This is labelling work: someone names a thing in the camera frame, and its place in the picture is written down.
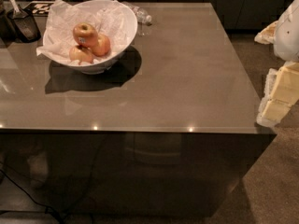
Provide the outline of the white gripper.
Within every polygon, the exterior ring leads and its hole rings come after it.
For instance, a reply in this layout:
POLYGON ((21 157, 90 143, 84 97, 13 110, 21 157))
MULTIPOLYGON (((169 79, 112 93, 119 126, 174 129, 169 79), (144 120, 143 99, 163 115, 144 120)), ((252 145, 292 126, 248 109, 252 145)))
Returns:
POLYGON ((256 121, 274 127, 299 100, 299 0, 293 0, 277 21, 254 37, 260 44, 272 44, 276 56, 286 61, 278 70, 270 69, 264 85, 256 121))

